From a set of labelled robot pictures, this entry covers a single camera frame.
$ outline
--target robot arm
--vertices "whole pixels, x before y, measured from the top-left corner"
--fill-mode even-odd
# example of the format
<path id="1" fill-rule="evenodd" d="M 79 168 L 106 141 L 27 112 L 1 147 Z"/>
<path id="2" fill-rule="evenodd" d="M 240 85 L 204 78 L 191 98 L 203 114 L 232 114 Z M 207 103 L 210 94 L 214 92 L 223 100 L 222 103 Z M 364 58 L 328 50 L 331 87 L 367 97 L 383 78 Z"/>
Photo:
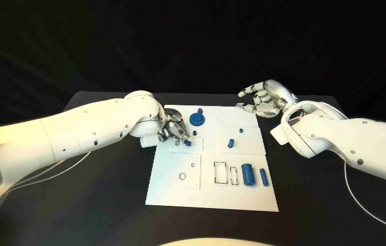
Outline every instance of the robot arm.
<path id="1" fill-rule="evenodd" d="M 139 137 L 142 147 L 155 146 L 173 119 L 152 94 L 135 91 L 122 99 L 0 127 L 0 196 L 37 169 L 118 142 L 126 134 Z M 181 119 L 173 124 L 180 127 Z M 171 138 L 188 139 L 184 131 L 183 125 Z"/>
<path id="2" fill-rule="evenodd" d="M 283 111 L 281 124 L 271 130 L 279 144 L 288 142 L 307 158 L 331 150 L 353 168 L 386 179 L 386 123 L 370 119 L 347 119 L 331 105 L 299 101 L 273 80 L 255 85 L 253 89 L 250 86 L 239 93 L 243 96 L 258 91 L 255 105 L 239 103 L 236 107 L 265 118 Z"/>

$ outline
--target table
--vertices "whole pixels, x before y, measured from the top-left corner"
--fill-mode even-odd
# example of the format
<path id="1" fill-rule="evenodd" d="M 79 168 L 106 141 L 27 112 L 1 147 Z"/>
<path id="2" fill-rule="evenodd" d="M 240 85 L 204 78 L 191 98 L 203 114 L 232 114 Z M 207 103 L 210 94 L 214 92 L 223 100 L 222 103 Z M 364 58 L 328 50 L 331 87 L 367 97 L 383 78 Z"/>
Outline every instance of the table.
<path id="1" fill-rule="evenodd" d="M 65 110 L 125 94 L 82 91 Z M 161 104 L 180 105 L 232 106 L 252 101 L 219 94 L 154 97 Z M 340 107 L 332 97 L 299 98 Z M 386 226 L 350 197 L 341 159 L 328 151 L 307 159 L 288 144 L 279 146 L 269 134 L 278 123 L 279 117 L 259 118 L 279 213 L 145 205 L 155 148 L 141 148 L 139 139 L 126 136 L 92 152 L 67 173 L 10 193 L 0 207 L 0 245 L 158 245 L 198 237 L 275 245 L 384 244 Z M 386 180 L 347 169 L 360 202 L 386 219 Z"/>

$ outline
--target small blue piece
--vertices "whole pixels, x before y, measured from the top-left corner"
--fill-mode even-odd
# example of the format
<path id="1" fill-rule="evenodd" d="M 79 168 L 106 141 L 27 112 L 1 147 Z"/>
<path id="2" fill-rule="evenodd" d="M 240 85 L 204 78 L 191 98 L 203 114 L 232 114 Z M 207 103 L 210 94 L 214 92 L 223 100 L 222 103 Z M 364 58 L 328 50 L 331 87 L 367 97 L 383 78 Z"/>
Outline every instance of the small blue piece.
<path id="1" fill-rule="evenodd" d="M 230 140 L 229 140 L 229 143 L 227 143 L 227 148 L 232 148 L 232 147 L 233 147 L 233 144 L 234 144 L 234 140 L 230 139 Z"/>
<path id="2" fill-rule="evenodd" d="M 193 126 L 200 126 L 204 123 L 203 109 L 198 108 L 198 111 L 190 115 L 188 122 Z"/>
<path id="3" fill-rule="evenodd" d="M 253 177 L 252 165 L 249 163 L 242 164 L 240 170 L 243 172 L 243 184 L 246 186 L 253 186 L 255 185 L 255 177 Z"/>
<path id="4" fill-rule="evenodd" d="M 260 179 L 263 181 L 263 186 L 268 186 L 268 179 L 265 175 L 265 170 L 262 168 L 259 169 L 259 174 L 260 174 Z"/>

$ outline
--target white cable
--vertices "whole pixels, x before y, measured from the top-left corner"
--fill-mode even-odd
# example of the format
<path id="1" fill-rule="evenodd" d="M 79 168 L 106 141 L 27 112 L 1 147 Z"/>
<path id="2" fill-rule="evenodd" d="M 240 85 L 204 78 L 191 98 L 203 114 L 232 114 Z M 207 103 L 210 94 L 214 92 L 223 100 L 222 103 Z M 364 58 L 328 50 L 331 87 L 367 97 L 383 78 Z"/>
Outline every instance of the white cable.
<path id="1" fill-rule="evenodd" d="M 27 181 L 30 181 L 31 179 L 34 179 L 37 176 L 43 175 L 47 171 L 50 171 L 63 161 L 59 161 L 53 166 L 50 166 L 43 172 L 40 172 L 39 174 L 36 174 L 34 176 L 31 176 L 30 178 L 27 178 L 26 180 L 20 181 L 18 183 L 16 183 L 13 185 L 17 186 L 20 185 L 21 183 L 26 183 Z"/>
<path id="2" fill-rule="evenodd" d="M 17 186 L 14 189 L 10 189 L 8 190 L 8 192 L 10 191 L 13 191 L 13 190 L 16 190 L 16 189 L 20 189 L 21 187 L 24 187 L 24 186 L 29 186 L 29 185 L 33 185 L 33 184 L 36 184 L 36 183 L 40 183 L 40 182 L 43 182 L 43 181 L 46 181 L 46 180 L 49 180 L 49 179 L 52 179 L 52 178 L 54 178 L 57 175 L 60 175 L 60 174 L 63 174 L 70 168 L 73 168 L 78 164 L 79 164 L 79 162 L 86 158 L 86 156 L 63 171 L 63 172 L 60 172 L 60 173 L 57 173 L 56 175 L 53 175 L 53 176 L 50 176 L 49 178 L 46 178 L 46 179 L 41 179 L 41 180 L 39 180 L 39 181 L 36 181 L 36 182 L 33 182 L 33 183 L 29 183 L 29 184 L 26 184 L 26 185 L 23 185 L 23 186 Z"/>
<path id="3" fill-rule="evenodd" d="M 347 163 L 344 162 L 344 179 L 345 179 L 345 185 L 347 185 L 347 189 L 348 189 L 348 192 L 350 192 L 350 194 L 351 194 L 351 197 L 353 197 L 353 199 L 354 199 L 354 201 L 355 201 L 355 203 L 358 204 L 358 206 L 360 206 L 360 208 L 363 209 L 363 211 L 380 222 L 380 223 L 383 223 L 384 225 L 386 225 L 386 222 L 384 221 L 381 221 L 366 209 L 364 209 L 364 207 L 361 206 L 361 204 L 360 204 L 360 202 L 357 201 L 357 199 L 355 199 L 355 196 L 354 196 L 354 194 L 353 194 L 353 192 L 351 192 L 351 189 L 350 189 L 350 186 L 348 186 L 348 181 L 347 181 L 347 169 L 345 169 L 345 166 L 347 166 Z"/>

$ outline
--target white paper sheet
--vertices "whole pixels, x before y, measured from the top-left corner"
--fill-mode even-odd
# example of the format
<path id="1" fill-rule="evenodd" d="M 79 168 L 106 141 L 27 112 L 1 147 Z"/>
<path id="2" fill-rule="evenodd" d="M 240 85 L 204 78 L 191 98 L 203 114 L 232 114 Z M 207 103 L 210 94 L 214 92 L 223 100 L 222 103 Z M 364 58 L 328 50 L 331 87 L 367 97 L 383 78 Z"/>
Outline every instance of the white paper sheet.
<path id="1" fill-rule="evenodd" d="M 145 204 L 278 211 L 256 116 L 236 107 L 186 105 L 164 107 L 177 109 L 183 115 L 191 136 L 191 147 L 183 143 L 175 146 L 174 140 L 167 140 L 157 146 Z M 194 127 L 188 123 L 188 117 L 198 108 L 203 109 L 204 123 Z M 229 137 L 234 139 L 233 148 L 227 148 Z M 193 156 L 197 155 L 198 173 L 191 162 Z M 175 165 L 170 165 L 171 157 L 180 158 Z M 226 162 L 227 184 L 214 183 L 214 162 Z M 243 185 L 242 164 L 245 163 L 249 163 L 253 168 L 255 186 Z M 236 168 L 237 185 L 232 185 L 230 182 L 230 167 Z M 268 187 L 260 180 L 260 168 L 265 169 Z M 186 182 L 178 182 L 181 173 Z"/>

